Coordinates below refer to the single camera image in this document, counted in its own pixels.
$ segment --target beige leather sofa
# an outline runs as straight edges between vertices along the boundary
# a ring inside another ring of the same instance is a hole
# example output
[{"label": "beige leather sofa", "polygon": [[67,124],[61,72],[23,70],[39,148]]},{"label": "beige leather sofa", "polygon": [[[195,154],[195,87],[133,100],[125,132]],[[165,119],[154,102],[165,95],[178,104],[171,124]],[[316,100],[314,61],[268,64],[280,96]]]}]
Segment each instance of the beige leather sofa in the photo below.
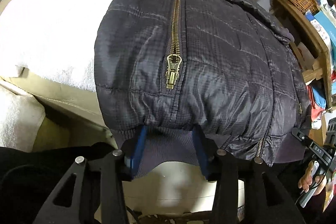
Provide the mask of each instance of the beige leather sofa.
[{"label": "beige leather sofa", "polygon": [[[10,1],[1,0],[0,13]],[[3,77],[3,79],[35,95],[41,103],[68,116],[80,117],[100,127],[106,127],[94,92],[43,79],[29,69],[24,69],[18,78]]]}]

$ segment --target quilted jacket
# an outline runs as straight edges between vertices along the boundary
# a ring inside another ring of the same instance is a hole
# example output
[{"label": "quilted jacket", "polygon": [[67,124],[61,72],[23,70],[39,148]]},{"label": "quilted jacket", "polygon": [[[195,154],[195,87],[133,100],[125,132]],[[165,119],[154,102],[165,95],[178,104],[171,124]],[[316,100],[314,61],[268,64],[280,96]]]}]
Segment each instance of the quilted jacket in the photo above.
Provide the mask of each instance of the quilted jacket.
[{"label": "quilted jacket", "polygon": [[291,40],[254,0],[113,0],[95,43],[105,123],[119,145],[138,125],[197,123],[236,157],[272,164],[291,129],[311,125]]}]

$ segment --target white cloth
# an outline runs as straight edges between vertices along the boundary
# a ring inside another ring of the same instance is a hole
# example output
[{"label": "white cloth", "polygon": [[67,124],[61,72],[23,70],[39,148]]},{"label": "white cloth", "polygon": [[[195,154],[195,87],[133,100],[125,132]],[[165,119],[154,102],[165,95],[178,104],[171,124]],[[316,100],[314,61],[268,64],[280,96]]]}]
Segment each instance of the white cloth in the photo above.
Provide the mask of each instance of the white cloth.
[{"label": "white cloth", "polygon": [[33,95],[0,80],[0,146],[31,152],[44,120],[44,107]]},{"label": "white cloth", "polygon": [[42,78],[95,91],[95,39],[111,2],[12,0],[0,15],[0,75],[18,77],[25,67]]}]

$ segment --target black cable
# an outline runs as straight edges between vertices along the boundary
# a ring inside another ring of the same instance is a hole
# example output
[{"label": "black cable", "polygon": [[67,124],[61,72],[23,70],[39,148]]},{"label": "black cable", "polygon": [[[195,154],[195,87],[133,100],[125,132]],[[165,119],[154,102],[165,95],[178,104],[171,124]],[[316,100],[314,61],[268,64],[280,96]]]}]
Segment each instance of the black cable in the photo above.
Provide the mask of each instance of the black cable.
[{"label": "black cable", "polygon": [[[323,178],[320,180],[320,182],[319,182],[316,186],[310,188],[308,191],[313,190],[313,189],[315,189],[315,188],[317,188],[317,187],[320,186],[320,184],[323,182],[324,178],[325,178],[326,175],[327,175],[327,172],[328,172],[328,170],[329,170],[329,168],[330,168],[330,166],[331,166],[331,163],[332,163],[332,161],[330,161],[330,163],[329,163],[329,165],[328,165],[328,167],[327,167],[327,170],[326,170],[326,172],[324,173]],[[297,204],[297,202],[299,201],[299,199],[302,198],[302,197],[304,196],[304,194],[306,194],[306,192],[303,192],[303,193],[298,197],[298,199],[295,201],[295,205]]]},{"label": "black cable", "polygon": [[137,214],[135,213],[135,211],[133,211],[128,206],[126,206],[126,210],[132,215],[132,217],[135,219],[135,221],[137,222],[137,224],[140,224],[139,218],[138,218]]}]

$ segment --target zipper teeth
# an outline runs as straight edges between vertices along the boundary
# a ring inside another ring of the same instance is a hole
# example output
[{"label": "zipper teeth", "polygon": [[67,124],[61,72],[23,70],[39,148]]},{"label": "zipper teeth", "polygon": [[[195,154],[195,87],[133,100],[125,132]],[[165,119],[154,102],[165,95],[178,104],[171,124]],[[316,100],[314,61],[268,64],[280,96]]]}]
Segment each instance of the zipper teeth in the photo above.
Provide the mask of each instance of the zipper teeth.
[{"label": "zipper teeth", "polygon": [[261,156],[261,150],[263,148],[263,142],[264,142],[264,138],[261,138],[259,143],[258,143],[258,150],[257,150],[256,157],[260,158],[260,156]]},{"label": "zipper teeth", "polygon": [[179,18],[181,0],[174,0],[173,20],[171,25],[171,46],[169,54],[180,55]]}]

